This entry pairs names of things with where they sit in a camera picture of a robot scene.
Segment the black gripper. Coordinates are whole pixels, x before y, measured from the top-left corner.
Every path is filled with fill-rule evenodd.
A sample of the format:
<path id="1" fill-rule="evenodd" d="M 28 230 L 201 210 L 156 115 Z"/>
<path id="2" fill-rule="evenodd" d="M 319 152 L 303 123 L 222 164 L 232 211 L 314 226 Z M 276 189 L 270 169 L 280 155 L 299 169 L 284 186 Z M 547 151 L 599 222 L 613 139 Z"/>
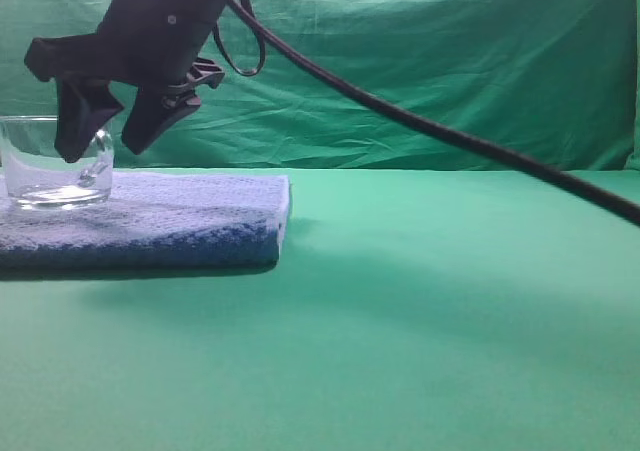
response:
<path id="1" fill-rule="evenodd" d="M 24 64 L 42 82 L 56 78 L 54 148 L 60 157 L 77 162 L 97 132 L 124 110 L 108 81 L 137 86 L 121 133 L 132 153 L 143 153 L 195 113 L 200 97 L 193 87 L 177 84 L 225 6 L 226 0 L 111 0 L 95 31 L 33 39 Z"/>

